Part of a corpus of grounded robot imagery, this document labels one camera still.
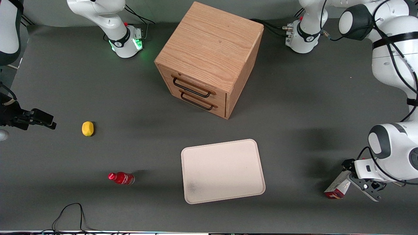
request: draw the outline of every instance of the green led light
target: green led light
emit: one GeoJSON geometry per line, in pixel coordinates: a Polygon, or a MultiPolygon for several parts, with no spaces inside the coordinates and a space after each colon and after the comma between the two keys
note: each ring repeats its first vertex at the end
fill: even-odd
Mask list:
{"type": "Polygon", "coordinates": [[[110,42],[110,40],[109,40],[109,44],[110,44],[110,46],[112,47],[112,51],[115,51],[115,49],[113,48],[113,45],[112,45],[112,43],[110,42]]]}
{"type": "Polygon", "coordinates": [[[135,44],[136,49],[141,50],[142,49],[142,40],[141,39],[132,39],[133,43],[135,44]]]}

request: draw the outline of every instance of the plastic tray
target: plastic tray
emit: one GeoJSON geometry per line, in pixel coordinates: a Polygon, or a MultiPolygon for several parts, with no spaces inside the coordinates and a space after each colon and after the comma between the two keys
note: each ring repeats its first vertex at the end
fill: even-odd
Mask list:
{"type": "Polygon", "coordinates": [[[265,191],[257,143],[252,139],[185,148],[181,163],[184,199],[189,204],[265,191]]]}

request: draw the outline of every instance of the red bottle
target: red bottle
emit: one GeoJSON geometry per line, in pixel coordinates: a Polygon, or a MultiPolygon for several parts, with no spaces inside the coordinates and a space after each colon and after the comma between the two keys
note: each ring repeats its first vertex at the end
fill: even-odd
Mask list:
{"type": "Polygon", "coordinates": [[[117,173],[110,173],[107,177],[117,184],[130,185],[135,181],[135,176],[121,171],[117,173]]]}

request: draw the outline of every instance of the wooden box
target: wooden box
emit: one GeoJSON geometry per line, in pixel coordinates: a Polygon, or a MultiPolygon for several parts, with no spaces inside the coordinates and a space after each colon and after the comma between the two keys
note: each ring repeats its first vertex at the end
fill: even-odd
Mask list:
{"type": "Polygon", "coordinates": [[[173,96],[228,119],[262,34],[261,24],[194,2],[154,62],[173,96]]]}

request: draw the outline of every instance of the drawer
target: drawer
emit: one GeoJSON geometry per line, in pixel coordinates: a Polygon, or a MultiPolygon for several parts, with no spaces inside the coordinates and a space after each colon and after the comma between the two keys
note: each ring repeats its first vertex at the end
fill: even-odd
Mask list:
{"type": "Polygon", "coordinates": [[[171,93],[181,89],[200,100],[207,101],[217,106],[225,106],[226,93],[192,82],[190,79],[185,78],[184,75],[179,75],[179,73],[170,71],[162,66],[159,66],[159,68],[171,93]]]}
{"type": "Polygon", "coordinates": [[[179,99],[182,99],[183,101],[186,101],[194,106],[197,106],[203,110],[211,112],[222,118],[225,118],[225,104],[217,105],[217,104],[210,103],[209,101],[204,100],[201,97],[198,97],[194,94],[188,93],[187,91],[183,89],[173,90],[172,94],[173,96],[179,99]]]}

